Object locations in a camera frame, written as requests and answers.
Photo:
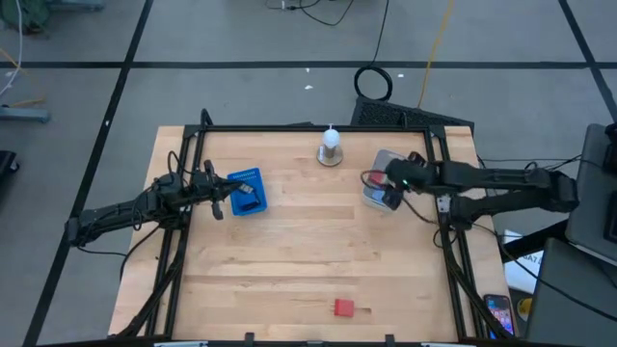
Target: wooden tabletop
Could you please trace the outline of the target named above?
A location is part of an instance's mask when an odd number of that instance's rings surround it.
[[[182,130],[159,128],[147,186],[167,172],[167,154],[179,152]],[[258,340],[383,341],[385,334],[397,341],[457,339],[443,252],[432,242],[437,228],[404,205],[386,213],[362,202],[360,172],[370,169],[377,151],[426,156],[423,136],[341,133],[344,159],[326,168],[315,159],[321,135],[206,134],[202,160],[211,159],[219,176],[260,168],[268,209],[235,217],[227,200],[221,206],[225,219],[215,221],[209,203],[195,207],[175,339],[238,340],[246,332]],[[452,160],[477,165],[467,127],[447,127],[446,137]],[[409,198],[425,217],[436,218],[433,196]],[[490,218],[478,223],[493,227]],[[132,244],[152,227],[135,232]],[[151,293],[162,236],[153,236],[127,262],[110,333],[124,328]],[[468,242],[478,293],[509,295],[494,236],[472,229]],[[461,293],[473,335],[469,301]],[[355,301],[353,318],[334,316],[336,298]],[[158,332],[167,303],[165,297]]]

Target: blue container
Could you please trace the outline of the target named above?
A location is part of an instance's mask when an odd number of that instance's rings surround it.
[[[259,172],[259,168],[248,169],[243,172],[238,173],[230,173],[228,174],[228,179],[241,180],[246,184],[253,187],[259,197],[260,205],[252,208],[250,210],[244,211],[241,206],[243,205],[243,200],[252,199],[252,194],[246,194],[235,190],[231,193],[231,209],[233,210],[234,216],[246,216],[253,213],[265,211],[268,208],[268,202],[266,201],[266,192],[263,188],[263,181],[261,180],[261,173]]]

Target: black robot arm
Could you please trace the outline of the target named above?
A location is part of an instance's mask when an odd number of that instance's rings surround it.
[[[65,224],[71,246],[83,247],[101,234],[124,227],[140,226],[157,222],[162,228],[181,223],[181,212],[192,204],[211,201],[212,213],[217,220],[223,219],[219,201],[243,185],[241,181],[220,178],[214,173],[209,160],[204,162],[204,171],[192,173],[190,185],[184,185],[177,173],[167,173],[154,182],[135,200],[84,210]]]
[[[485,215],[540,207],[553,212],[570,212],[578,206],[577,183],[561,172],[545,169],[476,169],[455,161],[427,163],[412,152],[407,160],[393,159],[386,167],[390,189],[383,201],[391,209],[400,204],[404,191],[447,195],[443,211],[449,211],[454,227],[469,229]],[[471,188],[494,188],[509,193],[474,200],[458,193]]]

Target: gray floor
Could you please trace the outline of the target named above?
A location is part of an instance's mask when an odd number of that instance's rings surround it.
[[[143,0],[108,0],[101,13],[53,14],[48,39],[27,38],[25,61],[119,62]],[[446,6],[391,0],[380,60],[426,60]],[[609,0],[570,1],[598,61],[617,60]],[[336,17],[345,2],[314,8]],[[384,1],[358,0],[336,28],[300,12],[268,11],[262,0],[155,0],[136,61],[251,62],[372,58]],[[16,34],[0,32],[15,54]],[[438,52],[440,61],[581,62],[583,57],[556,1],[457,2]],[[5,83],[7,70],[0,71]],[[18,152],[21,172],[0,204],[0,335],[23,340],[118,78],[117,69],[33,69],[39,86],[21,76],[3,95],[13,103],[44,91],[49,124],[0,123],[0,148]],[[112,124],[87,207],[132,199],[144,184],[156,128],[195,123],[206,107],[218,124],[349,123],[355,104],[347,68],[132,69]],[[415,106],[423,70],[396,69],[391,101]],[[617,71],[603,75],[617,89]],[[382,81],[362,78],[369,94]],[[485,158],[555,157],[580,153],[586,124],[611,117],[588,69],[434,69],[423,109],[473,120]],[[567,173],[575,174],[576,166]],[[522,233],[563,216],[542,211],[505,214],[499,229]],[[91,248],[125,252],[130,231]],[[40,342],[106,335],[118,289],[120,260],[71,252]]]

